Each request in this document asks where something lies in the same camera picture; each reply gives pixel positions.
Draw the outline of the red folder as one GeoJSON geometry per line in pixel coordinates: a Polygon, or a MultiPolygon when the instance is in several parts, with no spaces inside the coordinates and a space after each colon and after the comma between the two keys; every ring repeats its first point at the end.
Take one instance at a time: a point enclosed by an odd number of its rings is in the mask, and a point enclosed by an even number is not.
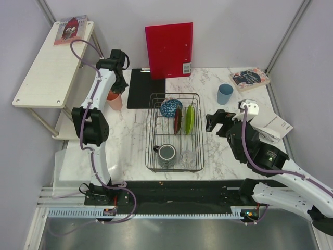
{"type": "Polygon", "coordinates": [[[152,79],[191,75],[192,22],[147,26],[145,36],[152,79]]]}

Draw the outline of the clear glass tumbler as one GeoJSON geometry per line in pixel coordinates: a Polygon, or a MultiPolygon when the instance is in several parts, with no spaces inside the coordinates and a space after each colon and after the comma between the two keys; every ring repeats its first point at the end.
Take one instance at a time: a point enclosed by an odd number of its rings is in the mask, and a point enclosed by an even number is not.
{"type": "Polygon", "coordinates": [[[195,168],[195,153],[190,150],[182,151],[180,154],[180,166],[183,169],[191,169],[195,168]]]}

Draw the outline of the spiral notebook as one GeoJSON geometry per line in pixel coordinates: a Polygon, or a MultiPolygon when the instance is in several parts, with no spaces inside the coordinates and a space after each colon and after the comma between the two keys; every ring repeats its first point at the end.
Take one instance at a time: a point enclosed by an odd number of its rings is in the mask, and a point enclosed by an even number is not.
{"type": "Polygon", "coordinates": [[[270,128],[254,127],[254,129],[259,132],[262,138],[272,143],[277,143],[281,139],[280,134],[277,131],[272,130],[270,128]]]}

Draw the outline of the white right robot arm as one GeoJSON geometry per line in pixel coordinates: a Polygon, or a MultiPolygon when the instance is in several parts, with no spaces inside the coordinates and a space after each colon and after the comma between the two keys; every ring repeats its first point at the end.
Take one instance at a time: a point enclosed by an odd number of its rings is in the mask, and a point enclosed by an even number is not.
{"type": "Polygon", "coordinates": [[[226,138],[237,161],[252,171],[271,178],[292,189],[290,195],[251,179],[245,179],[238,192],[244,205],[253,202],[282,208],[310,221],[321,232],[332,235],[332,188],[299,167],[286,153],[272,144],[262,142],[259,132],[247,121],[223,109],[206,116],[206,131],[221,124],[217,135],[226,138]]]}

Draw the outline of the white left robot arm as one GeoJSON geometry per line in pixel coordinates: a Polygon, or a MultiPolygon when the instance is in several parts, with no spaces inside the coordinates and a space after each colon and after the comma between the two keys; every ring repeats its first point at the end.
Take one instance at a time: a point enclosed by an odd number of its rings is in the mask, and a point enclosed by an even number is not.
{"type": "Polygon", "coordinates": [[[80,139],[80,148],[87,150],[92,166],[90,184],[85,191],[85,205],[112,205],[119,181],[113,181],[107,167],[106,140],[109,137],[109,125],[103,115],[104,105],[110,92],[118,97],[128,84],[123,70],[129,65],[128,55],[120,49],[113,49],[110,57],[100,59],[93,69],[96,70],[94,83],[80,107],[71,111],[75,131],[80,139]]]}

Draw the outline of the dark red plate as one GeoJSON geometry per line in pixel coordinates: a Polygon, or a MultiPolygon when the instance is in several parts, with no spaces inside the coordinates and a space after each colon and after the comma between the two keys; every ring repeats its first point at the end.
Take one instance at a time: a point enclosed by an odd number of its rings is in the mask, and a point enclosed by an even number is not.
{"type": "Polygon", "coordinates": [[[182,123],[182,109],[177,108],[174,116],[174,135],[177,135],[181,129],[182,123]]]}

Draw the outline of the pink plastic cup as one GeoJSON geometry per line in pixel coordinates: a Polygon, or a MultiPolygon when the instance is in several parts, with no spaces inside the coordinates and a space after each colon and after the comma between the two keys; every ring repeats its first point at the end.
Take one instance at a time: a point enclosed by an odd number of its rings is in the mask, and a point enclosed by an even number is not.
{"type": "Polygon", "coordinates": [[[113,110],[121,110],[123,106],[121,94],[110,90],[107,96],[107,103],[113,110]]]}

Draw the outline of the dark grey ceramic mug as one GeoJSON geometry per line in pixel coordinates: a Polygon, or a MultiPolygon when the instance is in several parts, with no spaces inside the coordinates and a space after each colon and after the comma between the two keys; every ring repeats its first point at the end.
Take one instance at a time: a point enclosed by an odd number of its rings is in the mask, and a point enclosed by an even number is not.
{"type": "Polygon", "coordinates": [[[171,144],[154,146],[153,151],[157,154],[157,162],[162,168],[171,168],[176,164],[177,151],[171,144]]]}

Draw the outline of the black clipboard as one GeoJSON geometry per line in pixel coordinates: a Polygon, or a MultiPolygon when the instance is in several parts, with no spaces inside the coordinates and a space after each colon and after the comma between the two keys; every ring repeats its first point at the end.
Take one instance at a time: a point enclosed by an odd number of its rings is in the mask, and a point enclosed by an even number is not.
{"type": "Polygon", "coordinates": [[[132,69],[127,109],[148,109],[165,100],[165,79],[153,80],[150,72],[132,69]]]}

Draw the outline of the light blue plastic cup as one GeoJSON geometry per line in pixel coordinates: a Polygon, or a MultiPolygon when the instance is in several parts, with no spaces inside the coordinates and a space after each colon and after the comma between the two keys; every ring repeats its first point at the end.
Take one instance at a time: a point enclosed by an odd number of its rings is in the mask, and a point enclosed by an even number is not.
{"type": "Polygon", "coordinates": [[[217,102],[220,105],[225,105],[230,100],[233,94],[233,87],[227,83],[223,83],[219,86],[217,91],[217,102]]]}

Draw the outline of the white paper booklet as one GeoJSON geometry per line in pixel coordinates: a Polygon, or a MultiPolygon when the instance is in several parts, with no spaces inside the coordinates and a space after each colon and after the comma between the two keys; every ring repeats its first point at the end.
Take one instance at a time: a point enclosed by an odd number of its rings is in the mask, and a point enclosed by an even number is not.
{"type": "Polygon", "coordinates": [[[257,104],[259,106],[259,114],[248,122],[253,128],[270,128],[277,131],[280,134],[281,139],[293,129],[292,125],[283,120],[279,115],[275,114],[266,105],[259,101],[257,101],[257,104]]]}

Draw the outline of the white wooden shelf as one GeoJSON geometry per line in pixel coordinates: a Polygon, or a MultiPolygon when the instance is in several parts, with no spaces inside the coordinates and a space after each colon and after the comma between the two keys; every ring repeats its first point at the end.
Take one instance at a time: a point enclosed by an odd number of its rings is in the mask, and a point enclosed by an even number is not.
{"type": "Polygon", "coordinates": [[[71,109],[87,97],[95,71],[82,65],[68,44],[55,45],[59,22],[55,22],[21,84],[12,104],[25,108],[39,120],[55,140],[77,140],[71,109]],[[49,125],[35,110],[59,109],[56,125],[49,125]]]}

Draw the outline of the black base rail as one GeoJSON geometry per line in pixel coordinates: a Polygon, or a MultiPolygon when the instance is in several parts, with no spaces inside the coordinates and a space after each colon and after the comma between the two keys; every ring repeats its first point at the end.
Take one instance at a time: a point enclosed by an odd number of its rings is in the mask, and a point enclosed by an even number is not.
{"type": "Polygon", "coordinates": [[[231,207],[256,207],[242,180],[129,181],[126,190],[88,185],[84,204],[115,205],[119,213],[135,215],[226,214],[231,207]]]}

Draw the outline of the floral cover book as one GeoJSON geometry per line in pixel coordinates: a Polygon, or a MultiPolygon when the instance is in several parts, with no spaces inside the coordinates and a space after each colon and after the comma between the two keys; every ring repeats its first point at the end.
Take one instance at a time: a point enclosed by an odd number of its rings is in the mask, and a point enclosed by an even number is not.
{"type": "Polygon", "coordinates": [[[270,83],[269,77],[259,67],[232,73],[229,78],[239,92],[255,89],[270,83]]]}

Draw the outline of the green plate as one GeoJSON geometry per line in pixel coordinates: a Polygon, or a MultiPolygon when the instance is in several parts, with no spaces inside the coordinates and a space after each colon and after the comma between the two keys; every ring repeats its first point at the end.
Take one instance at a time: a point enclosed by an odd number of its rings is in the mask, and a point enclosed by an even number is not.
{"type": "Polygon", "coordinates": [[[186,124],[185,124],[186,135],[189,135],[193,129],[194,117],[195,117],[194,107],[193,105],[189,105],[186,112],[186,124]]]}

